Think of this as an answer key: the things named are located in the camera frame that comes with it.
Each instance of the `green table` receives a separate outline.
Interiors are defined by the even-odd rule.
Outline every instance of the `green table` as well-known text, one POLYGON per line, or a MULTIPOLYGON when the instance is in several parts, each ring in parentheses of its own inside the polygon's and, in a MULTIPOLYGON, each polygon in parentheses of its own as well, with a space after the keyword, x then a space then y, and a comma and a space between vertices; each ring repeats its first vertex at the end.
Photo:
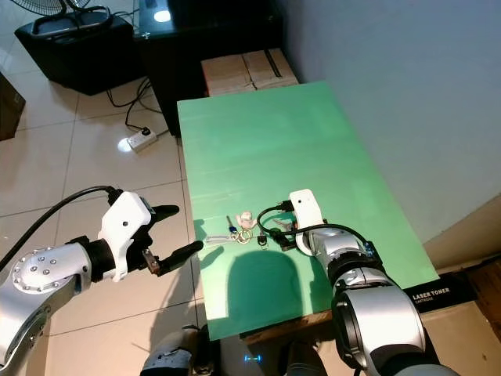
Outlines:
MULTIPOLYGON (((186 100, 178 110, 197 239, 227 233, 227 215, 257 215, 309 188, 324 218, 374 242, 402 288, 438 278, 326 84, 186 100)), ((199 257, 212 339, 330 308, 320 265, 298 250, 254 240, 206 246, 199 257)))

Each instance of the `black desk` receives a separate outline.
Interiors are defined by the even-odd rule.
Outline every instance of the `black desk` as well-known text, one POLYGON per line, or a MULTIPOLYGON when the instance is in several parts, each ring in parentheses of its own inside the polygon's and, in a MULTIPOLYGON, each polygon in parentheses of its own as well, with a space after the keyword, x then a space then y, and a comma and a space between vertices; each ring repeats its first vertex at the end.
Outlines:
POLYGON ((201 60, 282 45, 274 0, 135 0, 135 41, 171 134, 182 99, 201 98, 201 60))

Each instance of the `white wall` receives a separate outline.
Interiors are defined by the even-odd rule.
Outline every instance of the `white wall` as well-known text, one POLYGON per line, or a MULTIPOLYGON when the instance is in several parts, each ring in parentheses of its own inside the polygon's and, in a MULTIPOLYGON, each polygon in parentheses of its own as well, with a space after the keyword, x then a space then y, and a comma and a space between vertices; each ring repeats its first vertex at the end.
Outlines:
POLYGON ((501 2, 279 0, 425 242, 501 191, 501 2))

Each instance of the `floor tile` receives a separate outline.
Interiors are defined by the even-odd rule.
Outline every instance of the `floor tile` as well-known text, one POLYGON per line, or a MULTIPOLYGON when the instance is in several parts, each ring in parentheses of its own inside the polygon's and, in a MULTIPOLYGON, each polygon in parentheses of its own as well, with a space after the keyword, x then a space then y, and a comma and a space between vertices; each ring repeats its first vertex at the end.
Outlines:
POLYGON ((37 70, 7 76, 26 100, 19 129, 73 121, 78 93, 50 82, 37 70))
POLYGON ((187 180, 182 180, 182 192, 185 198, 185 208, 186 208, 186 225, 188 226, 188 237, 189 241, 196 240, 195 226, 193 224, 193 211, 191 208, 191 199, 189 197, 189 186, 187 180))
POLYGON ((15 38, 9 55, 3 62, 4 74, 17 74, 32 71, 39 71, 38 65, 33 61, 30 54, 23 45, 15 38))
POLYGON ((73 124, 18 131, 0 142, 0 215, 61 200, 73 124))
POLYGON ((51 336, 45 374, 139 376, 150 349, 158 341, 182 325, 195 322, 194 310, 183 304, 51 336))
POLYGON ((0 34, 13 34, 21 26, 27 10, 13 2, 0 1, 0 34))
POLYGON ((200 277, 200 259, 198 254, 191 258, 191 268, 193 273, 193 283, 195 286, 195 298, 204 298, 204 286, 202 285, 202 278, 200 277))
MULTIPOLYGON (((45 209, 29 211, 26 213, 0 217, 0 258, 19 240, 28 228, 43 214, 45 209)), ((34 250, 35 248, 54 245, 56 238, 57 215, 53 215, 45 222, 20 249, 19 257, 34 250)), ((9 274, 10 267, 17 262, 19 257, 12 259, 11 263, 0 271, 0 283, 9 274)))
POLYGON ((3 68, 3 63, 7 56, 9 55, 10 49, 14 43, 14 35, 0 35, 0 68, 2 73, 5 75, 5 69, 3 68))
MULTIPOLYGON (((131 113, 130 122, 155 132, 166 127, 161 114, 148 110, 131 113)), ((77 121, 65 195, 99 184, 135 190, 181 179, 174 137, 164 134, 138 154, 121 151, 132 134, 124 125, 123 114, 77 121)))
MULTIPOLYGON (((189 199, 188 182, 182 180, 182 190, 184 193, 185 211, 186 211, 186 225, 188 226, 188 239, 192 243, 196 240, 195 227, 193 225, 193 213, 191 209, 191 200, 189 199)), ((200 260, 198 254, 191 258, 191 267, 193 271, 193 283, 195 286, 195 298, 202 299, 204 297, 204 288, 200 278, 200 260)))
POLYGON ((198 327, 202 327, 207 323, 207 315, 205 314, 205 304, 203 299, 197 299, 195 301, 196 305, 196 320, 198 322, 198 327))
MULTIPOLYGON (((128 103, 137 96, 137 89, 144 78, 128 82, 127 84, 116 87, 111 90, 111 95, 116 104, 128 103)), ((152 89, 148 89, 142 100, 148 107, 158 108, 158 102, 152 89)), ((81 94, 78 100, 77 119, 97 118, 111 114, 121 114, 127 112, 128 107, 114 107, 105 92, 86 96, 81 94)), ((142 107, 137 103, 132 110, 141 110, 142 107)))
POLYGON ((26 11, 26 14, 24 15, 23 22, 21 25, 26 25, 26 24, 31 24, 33 21, 35 21, 37 18, 40 18, 41 16, 36 13, 28 12, 26 11))
POLYGON ((185 163, 185 152, 182 148, 182 140, 178 140, 178 149, 179 149, 179 165, 181 166, 181 177, 183 179, 187 179, 186 177, 186 163, 185 163))
MULTIPOLYGON (((181 183, 146 188, 137 193, 152 206, 177 204, 181 209, 177 215, 157 223, 150 231, 152 253, 164 259, 176 248, 186 245, 188 234, 181 183)), ((104 197, 68 205, 61 211, 56 243, 63 244, 81 235, 94 240, 107 209, 104 197)), ((104 280, 93 284, 89 291, 73 298, 52 318, 52 333, 89 327, 190 300, 193 300, 193 280, 189 262, 162 277, 156 277, 146 269, 135 271, 119 283, 104 280)))

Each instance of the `black speaker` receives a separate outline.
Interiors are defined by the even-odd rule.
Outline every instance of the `black speaker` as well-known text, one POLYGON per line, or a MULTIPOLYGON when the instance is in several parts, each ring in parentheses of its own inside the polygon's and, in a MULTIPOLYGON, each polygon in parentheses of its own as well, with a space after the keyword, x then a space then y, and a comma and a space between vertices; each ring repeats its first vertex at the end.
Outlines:
MULTIPOLYGON (((74 27, 72 17, 83 24, 95 24, 105 16, 102 12, 68 13, 40 24, 38 33, 74 27)), ((132 25, 119 16, 113 16, 104 27, 54 38, 33 34, 32 23, 15 32, 49 80, 89 96, 146 75, 133 34, 132 25)))

